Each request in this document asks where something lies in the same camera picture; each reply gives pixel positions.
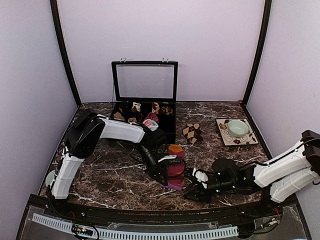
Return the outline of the maroon purple orange striped sock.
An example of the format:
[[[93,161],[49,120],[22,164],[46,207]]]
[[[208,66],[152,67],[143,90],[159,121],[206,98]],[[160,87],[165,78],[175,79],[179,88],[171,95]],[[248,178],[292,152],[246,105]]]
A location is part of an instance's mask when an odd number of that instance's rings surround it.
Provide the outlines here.
[[[168,147],[169,155],[176,155],[177,158],[182,158],[185,160],[185,153],[181,146],[176,144],[171,144]],[[168,185],[163,186],[160,184],[162,188],[173,189],[177,191],[182,191],[183,189],[183,180],[184,180],[184,172],[186,166],[167,166],[167,175],[168,175]]]

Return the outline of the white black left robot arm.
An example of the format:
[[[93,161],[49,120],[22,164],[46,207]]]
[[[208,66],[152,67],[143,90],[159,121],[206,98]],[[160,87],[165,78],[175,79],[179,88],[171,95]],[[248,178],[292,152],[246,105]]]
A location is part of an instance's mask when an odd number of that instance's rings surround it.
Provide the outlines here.
[[[164,187],[171,187],[170,180],[184,176],[186,162],[182,157],[176,154],[160,157],[158,148],[167,142],[160,128],[112,119],[87,109],[68,129],[61,159],[46,177],[46,194],[55,199],[50,208],[58,217],[67,218],[71,213],[63,200],[69,195],[79,167],[94,152],[100,139],[135,144],[146,166],[145,173]]]

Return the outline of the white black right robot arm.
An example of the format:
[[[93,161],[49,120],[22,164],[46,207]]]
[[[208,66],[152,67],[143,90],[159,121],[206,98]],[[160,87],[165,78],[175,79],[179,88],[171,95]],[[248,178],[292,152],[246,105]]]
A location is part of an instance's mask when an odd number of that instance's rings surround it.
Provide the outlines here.
[[[320,178],[320,135],[306,130],[301,136],[293,147],[263,163],[238,167],[234,160],[222,157],[214,160],[212,171],[188,167],[185,176],[191,183],[183,197],[210,203],[213,195],[221,193],[251,195],[267,189],[268,197],[255,205],[255,213],[266,217],[275,203]]]

